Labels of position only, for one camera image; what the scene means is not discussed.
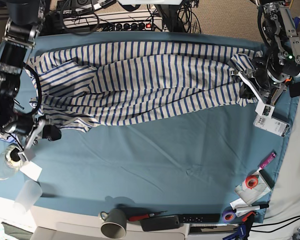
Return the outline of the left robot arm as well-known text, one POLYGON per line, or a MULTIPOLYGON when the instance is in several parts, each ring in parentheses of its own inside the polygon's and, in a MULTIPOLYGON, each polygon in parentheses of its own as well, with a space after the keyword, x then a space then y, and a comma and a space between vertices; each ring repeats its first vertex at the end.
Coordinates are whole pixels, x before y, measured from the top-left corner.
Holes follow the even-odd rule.
POLYGON ((271 118, 283 92, 300 96, 300 38, 287 0, 256 0, 257 25, 266 46, 265 56, 255 56, 251 68, 231 74, 243 81, 239 95, 257 99, 256 113, 271 118))

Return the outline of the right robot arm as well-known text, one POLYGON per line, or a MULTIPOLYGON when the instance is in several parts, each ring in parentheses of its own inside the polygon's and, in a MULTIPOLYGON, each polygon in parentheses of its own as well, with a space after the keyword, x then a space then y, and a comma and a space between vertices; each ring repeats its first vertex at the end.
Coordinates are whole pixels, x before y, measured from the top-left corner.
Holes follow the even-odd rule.
POLYGON ((0 133, 24 137, 26 145, 20 144, 12 156, 15 160, 29 162, 35 156, 31 146, 37 139, 55 141, 62 136, 44 116, 36 118, 43 93, 39 75, 29 63, 35 40, 45 22, 46 1, 7 0, 5 3, 9 18, 0 44, 0 133), (37 104, 28 113, 15 109, 23 70, 33 75, 37 92, 37 104))

